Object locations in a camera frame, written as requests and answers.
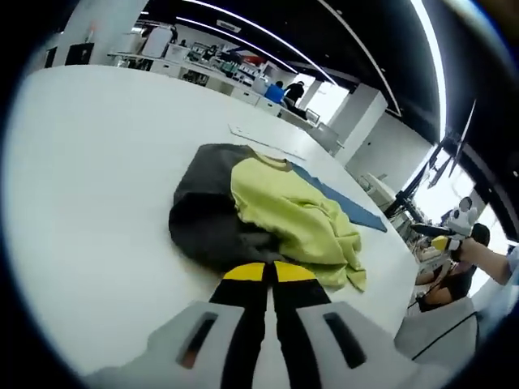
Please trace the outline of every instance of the black shirt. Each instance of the black shirt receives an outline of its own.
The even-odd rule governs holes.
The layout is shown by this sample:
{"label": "black shirt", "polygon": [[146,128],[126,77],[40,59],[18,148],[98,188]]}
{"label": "black shirt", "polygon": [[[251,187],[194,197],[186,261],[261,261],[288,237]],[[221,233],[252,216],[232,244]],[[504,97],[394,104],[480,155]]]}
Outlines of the black shirt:
{"label": "black shirt", "polygon": [[[440,289],[447,288],[448,292],[451,293],[453,301],[462,299],[469,293],[470,286],[472,285],[472,276],[474,275],[475,271],[476,266],[472,266],[469,270],[462,273],[455,273],[445,276],[445,278],[443,278],[440,282]],[[436,270],[434,270],[435,279],[438,278],[440,273],[441,267],[438,267]],[[427,304],[423,297],[418,299],[418,305],[420,306],[420,310],[422,312],[427,312],[428,310],[433,310],[442,306],[438,304]]]}
{"label": "black shirt", "polygon": [[292,83],[286,89],[288,92],[285,97],[296,102],[302,95],[305,94],[305,90],[300,83]]}

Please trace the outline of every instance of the person's arm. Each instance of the person's arm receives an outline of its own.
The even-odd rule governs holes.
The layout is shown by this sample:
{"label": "person's arm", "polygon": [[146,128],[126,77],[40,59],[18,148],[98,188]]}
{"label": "person's arm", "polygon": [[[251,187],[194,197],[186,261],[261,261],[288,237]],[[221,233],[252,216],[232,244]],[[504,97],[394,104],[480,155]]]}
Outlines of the person's arm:
{"label": "person's arm", "polygon": [[432,271],[428,273],[420,274],[418,277],[416,277],[416,281],[414,282],[415,285],[426,285],[430,284],[432,281],[435,280],[435,275]]}
{"label": "person's arm", "polygon": [[453,302],[453,297],[447,288],[435,286],[425,297],[425,302],[432,306],[444,306]]}
{"label": "person's arm", "polygon": [[461,243],[460,250],[461,261],[476,265],[499,284],[505,285],[510,279],[512,273],[504,255],[495,253],[471,237]]}

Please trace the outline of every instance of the desk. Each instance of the desk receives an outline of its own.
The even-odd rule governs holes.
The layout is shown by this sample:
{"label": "desk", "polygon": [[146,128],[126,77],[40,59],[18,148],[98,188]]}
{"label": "desk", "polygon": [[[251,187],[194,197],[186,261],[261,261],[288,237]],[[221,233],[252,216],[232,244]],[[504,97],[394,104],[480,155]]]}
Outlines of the desk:
{"label": "desk", "polygon": [[[247,85],[240,83],[238,81],[235,81],[233,79],[230,79],[226,75],[224,75],[221,71],[218,69],[212,68],[210,66],[207,66],[203,63],[199,62],[191,62],[191,61],[172,61],[169,59],[164,58],[153,58],[148,57],[141,54],[130,54],[130,53],[109,53],[110,57],[121,57],[121,58],[134,58],[134,59],[148,59],[150,61],[153,61],[153,65],[155,66],[156,63],[165,64],[167,66],[172,66],[177,68],[177,70],[172,71],[169,73],[169,71],[166,71],[162,73],[161,71],[154,71],[153,66],[150,70],[151,72],[156,73],[162,73],[164,75],[168,75],[169,77],[174,78],[182,78],[184,74],[187,73],[187,71],[196,71],[198,73],[202,73],[203,75],[206,75],[209,77],[209,81],[206,85],[206,88],[212,89],[213,91],[217,91],[220,93],[223,93],[227,96],[232,96],[234,98],[237,98],[239,100],[245,101],[248,104],[251,105],[259,105],[258,108],[267,110],[271,112],[273,115],[277,116],[278,111],[276,109],[269,109],[266,108],[265,105],[267,102],[265,101],[263,95],[260,95],[259,93],[255,92],[252,87],[248,87]],[[298,115],[291,113],[288,109],[283,108],[281,105],[279,105],[279,110],[281,111],[281,114],[279,115],[279,118],[285,120],[288,123],[294,124],[295,126],[298,126],[299,128],[302,128],[303,130],[311,130],[315,128],[315,126],[310,123],[309,121],[299,117]]]}
{"label": "desk", "polygon": [[[128,362],[152,331],[212,295],[217,275],[169,237],[177,184],[204,143],[284,156],[231,134],[229,124],[297,145],[300,165],[382,215],[308,134],[221,93],[111,66],[60,66],[25,80],[4,154],[7,250],[42,333],[75,371]],[[395,336],[418,265],[385,224],[387,233],[358,227],[367,291],[346,285],[329,294]],[[260,354],[255,387],[283,388],[272,307],[266,323],[269,351]]]}

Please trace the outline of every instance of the white wall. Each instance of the white wall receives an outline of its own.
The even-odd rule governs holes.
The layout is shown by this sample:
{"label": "white wall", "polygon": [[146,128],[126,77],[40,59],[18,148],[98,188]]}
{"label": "white wall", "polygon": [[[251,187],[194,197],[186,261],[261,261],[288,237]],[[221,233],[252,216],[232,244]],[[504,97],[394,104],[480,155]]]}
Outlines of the white wall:
{"label": "white wall", "polygon": [[45,67],[45,61],[47,60],[47,50],[59,45],[61,35],[62,34],[59,32],[53,34],[43,45],[41,45],[41,47],[35,51],[29,60],[29,64],[27,64],[25,68],[26,75],[30,75],[31,73]]}
{"label": "white wall", "polygon": [[329,125],[338,134],[337,141],[342,144],[335,155],[341,165],[346,166],[350,162],[387,107],[388,102],[381,91],[363,83],[355,89]]}
{"label": "white wall", "polygon": [[108,65],[106,54],[118,43],[121,35],[130,32],[148,0],[81,0],[72,12],[54,59],[54,66],[64,65],[71,45],[84,43],[93,30],[94,50],[90,63]]}
{"label": "white wall", "polygon": [[414,130],[384,113],[346,168],[354,177],[385,173],[383,182],[398,192],[430,148]]}

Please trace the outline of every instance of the white pillar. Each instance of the white pillar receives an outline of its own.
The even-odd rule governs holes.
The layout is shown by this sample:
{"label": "white pillar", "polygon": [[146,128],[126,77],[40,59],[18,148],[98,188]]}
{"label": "white pillar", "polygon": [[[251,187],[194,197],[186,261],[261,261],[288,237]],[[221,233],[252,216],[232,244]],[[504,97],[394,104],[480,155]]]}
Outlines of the white pillar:
{"label": "white pillar", "polygon": [[108,65],[106,54],[121,35],[130,32],[148,0],[81,0],[59,38],[54,66],[64,65],[71,45],[84,43],[91,35],[94,43],[90,63]]}
{"label": "white pillar", "polygon": [[360,84],[329,126],[339,135],[342,149],[335,158],[345,166],[388,107],[377,89]]}
{"label": "white pillar", "polygon": [[310,100],[314,98],[315,94],[317,93],[317,90],[319,87],[323,84],[322,81],[318,81],[317,79],[314,79],[314,82],[311,83],[310,87],[307,90],[307,93],[304,94],[301,101],[299,101],[298,108],[299,109],[306,109],[308,106],[308,103],[310,103]]}

